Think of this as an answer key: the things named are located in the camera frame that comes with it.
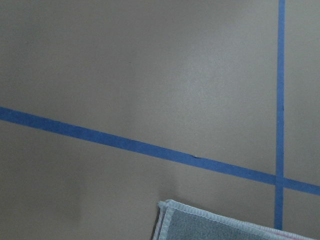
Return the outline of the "pink grey towel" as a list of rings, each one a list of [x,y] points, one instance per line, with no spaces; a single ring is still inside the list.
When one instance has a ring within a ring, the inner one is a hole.
[[[214,214],[172,199],[158,203],[154,240],[306,240],[307,237]]]

